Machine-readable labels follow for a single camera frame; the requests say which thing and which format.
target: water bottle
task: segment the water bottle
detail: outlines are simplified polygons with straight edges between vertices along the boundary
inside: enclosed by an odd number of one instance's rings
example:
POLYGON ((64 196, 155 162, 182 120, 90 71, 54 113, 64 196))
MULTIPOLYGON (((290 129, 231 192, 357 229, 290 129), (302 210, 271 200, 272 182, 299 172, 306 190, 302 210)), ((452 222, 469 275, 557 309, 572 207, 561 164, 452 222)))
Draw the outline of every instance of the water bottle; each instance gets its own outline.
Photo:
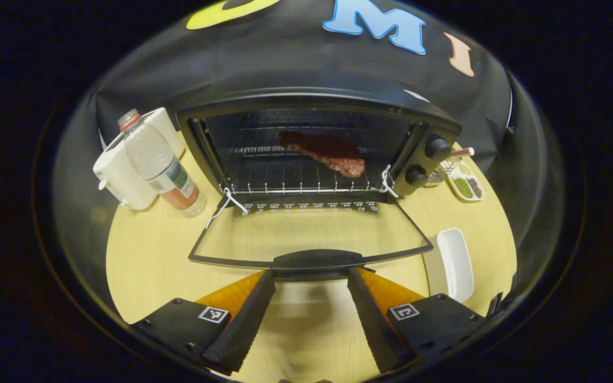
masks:
POLYGON ((206 198, 162 134, 144 123, 136 109, 122 116, 118 124, 125 133, 125 149, 134 170, 184 216, 200 214, 206 198))

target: raw meat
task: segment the raw meat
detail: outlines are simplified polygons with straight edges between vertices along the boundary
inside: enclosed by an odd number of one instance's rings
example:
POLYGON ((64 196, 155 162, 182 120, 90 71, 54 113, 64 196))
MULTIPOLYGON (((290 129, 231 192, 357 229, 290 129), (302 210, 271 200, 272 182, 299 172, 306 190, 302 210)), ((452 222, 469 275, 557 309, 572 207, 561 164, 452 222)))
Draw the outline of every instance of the raw meat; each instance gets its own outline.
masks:
POLYGON ((297 131, 282 131, 278 139, 284 148, 304 153, 345 177, 358 178, 366 168, 356 145, 345 138, 330 134, 311 136, 297 131))

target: yellow table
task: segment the yellow table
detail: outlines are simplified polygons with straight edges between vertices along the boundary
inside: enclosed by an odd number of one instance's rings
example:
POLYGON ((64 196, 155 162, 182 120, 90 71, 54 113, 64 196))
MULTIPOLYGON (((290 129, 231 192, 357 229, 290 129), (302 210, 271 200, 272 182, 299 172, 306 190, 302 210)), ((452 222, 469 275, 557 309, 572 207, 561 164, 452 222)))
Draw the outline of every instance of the yellow table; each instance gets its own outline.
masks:
MULTIPOLYGON (((475 279, 474 294, 464 304, 485 315, 491 299, 510 289, 516 252, 496 193, 474 162, 469 158, 464 161, 482 182, 486 192, 483 201, 463 202, 443 182, 438 187, 421 188, 399 204, 430 239, 448 228, 462 230, 475 279)), ((199 216, 184 218, 158 198, 146 211, 118 206, 112 221, 105 257, 107 281, 117 310, 129 324, 173 298, 195 301, 257 272, 188 260, 221 195, 188 150, 181 162, 207 195, 207 206, 199 216)), ((422 255, 371 267, 379 276, 430 295, 422 255)), ((342 279, 276 283, 252 349, 240 372, 231 378, 250 383, 281 378, 295 383, 321 379, 346 383, 378 374, 347 281, 342 279)))

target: spice tray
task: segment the spice tray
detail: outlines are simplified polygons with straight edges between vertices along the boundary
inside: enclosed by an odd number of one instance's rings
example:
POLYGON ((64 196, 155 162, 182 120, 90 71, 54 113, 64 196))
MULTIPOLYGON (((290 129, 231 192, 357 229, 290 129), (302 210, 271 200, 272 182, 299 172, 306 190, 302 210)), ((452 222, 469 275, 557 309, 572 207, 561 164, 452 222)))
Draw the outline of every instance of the spice tray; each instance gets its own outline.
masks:
POLYGON ((482 183, 474 176, 474 172, 465 162, 458 162, 446 178, 458 198, 464 201, 481 201, 486 198, 482 183))

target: green spice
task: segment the green spice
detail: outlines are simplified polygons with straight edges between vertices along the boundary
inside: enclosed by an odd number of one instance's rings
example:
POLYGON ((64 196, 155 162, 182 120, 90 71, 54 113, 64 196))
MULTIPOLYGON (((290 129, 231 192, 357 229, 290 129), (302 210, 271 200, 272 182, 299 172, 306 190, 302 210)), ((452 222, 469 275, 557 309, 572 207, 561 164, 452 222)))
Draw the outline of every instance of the green spice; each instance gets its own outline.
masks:
POLYGON ((460 192, 460 194, 463 194, 463 196, 465 196, 466 198, 474 197, 474 194, 472 194, 472 190, 470 189, 470 186, 467 184, 467 181, 465 181, 462 178, 456 178, 456 179, 453 179, 453 182, 455 183, 455 186, 458 188, 458 191, 460 192))

